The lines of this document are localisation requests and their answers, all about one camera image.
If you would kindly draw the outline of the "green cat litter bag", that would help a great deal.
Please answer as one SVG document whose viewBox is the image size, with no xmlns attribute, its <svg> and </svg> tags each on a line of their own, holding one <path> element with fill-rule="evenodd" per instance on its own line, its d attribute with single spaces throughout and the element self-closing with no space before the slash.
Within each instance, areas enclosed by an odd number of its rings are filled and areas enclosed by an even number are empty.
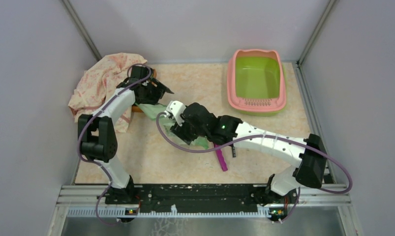
<svg viewBox="0 0 395 236">
<path fill-rule="evenodd" d="M 161 112 L 164 112 L 166 109 L 166 105 L 163 104 L 136 104 L 136 106 L 142 110 L 145 115 L 151 119 L 152 121 L 155 121 L 157 118 L 157 115 Z M 203 137 L 198 137 L 194 141 L 192 141 L 190 144 L 185 143 L 183 140 L 175 136 L 171 131 L 170 128 L 175 124 L 174 120 L 170 120 L 164 116 L 162 116 L 159 119 L 159 124 L 163 130 L 163 132 L 166 134 L 166 136 L 176 143 L 177 145 L 184 147 L 184 148 L 191 148 L 191 147 L 201 147 L 203 149 L 208 149 L 210 147 L 209 142 L 206 138 Z"/>
</svg>

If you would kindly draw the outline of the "magenta plastic litter scoop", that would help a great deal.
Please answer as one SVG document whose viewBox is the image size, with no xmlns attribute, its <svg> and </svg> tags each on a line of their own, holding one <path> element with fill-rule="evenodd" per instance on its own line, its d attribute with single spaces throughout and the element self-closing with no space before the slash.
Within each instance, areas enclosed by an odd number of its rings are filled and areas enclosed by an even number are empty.
<svg viewBox="0 0 395 236">
<path fill-rule="evenodd" d="M 221 170 L 222 170 L 223 172 L 228 171 L 228 167 L 227 167 L 225 158 L 224 158 L 224 156 L 223 156 L 222 150 L 221 150 L 221 149 L 217 149 L 217 150 L 215 150 L 215 153 L 216 153 L 216 156 L 217 156 L 217 160 L 218 160 L 218 162 L 219 162 L 219 165 L 220 165 L 220 167 L 221 167 Z"/>
</svg>

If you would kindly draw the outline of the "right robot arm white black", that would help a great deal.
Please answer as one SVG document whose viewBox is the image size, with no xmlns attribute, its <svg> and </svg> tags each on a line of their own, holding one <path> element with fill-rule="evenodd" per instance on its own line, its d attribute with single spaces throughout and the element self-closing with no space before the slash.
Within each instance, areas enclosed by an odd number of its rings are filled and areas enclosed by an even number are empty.
<svg viewBox="0 0 395 236">
<path fill-rule="evenodd" d="M 256 150 L 290 164 L 269 180 L 266 197 L 272 203 L 278 203 L 288 192 L 301 186 L 322 187 L 327 160 L 321 138 L 317 135 L 310 134 L 303 139 L 276 134 L 237 117 L 217 117 L 199 103 L 187 106 L 171 101 L 164 113 L 174 121 L 170 131 L 186 144 L 202 137 L 220 148 L 230 146 Z"/>
</svg>

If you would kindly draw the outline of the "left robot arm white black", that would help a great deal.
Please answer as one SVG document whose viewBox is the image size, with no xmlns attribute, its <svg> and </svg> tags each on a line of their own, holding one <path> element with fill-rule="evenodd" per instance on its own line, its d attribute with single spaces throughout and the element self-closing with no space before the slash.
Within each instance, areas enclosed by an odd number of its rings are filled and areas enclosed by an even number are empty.
<svg viewBox="0 0 395 236">
<path fill-rule="evenodd" d="M 133 105 L 157 105 L 171 90 L 162 84 L 151 67 L 136 63 L 127 71 L 111 98 L 90 115 L 78 118 L 77 154 L 84 162 L 98 165 L 108 176 L 109 191 L 128 204 L 135 200 L 133 180 L 117 158 L 115 124 Z"/>
</svg>

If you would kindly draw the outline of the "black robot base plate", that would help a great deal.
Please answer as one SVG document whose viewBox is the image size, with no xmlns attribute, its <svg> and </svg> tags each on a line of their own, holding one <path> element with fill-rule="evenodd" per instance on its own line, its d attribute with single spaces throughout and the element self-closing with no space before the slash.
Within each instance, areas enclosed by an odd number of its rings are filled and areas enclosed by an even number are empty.
<svg viewBox="0 0 395 236">
<path fill-rule="evenodd" d="M 281 196 L 265 184 L 142 184 L 110 188 L 105 203 L 139 204 L 140 213 L 254 213 L 258 207 L 293 204 L 296 190 Z"/>
</svg>

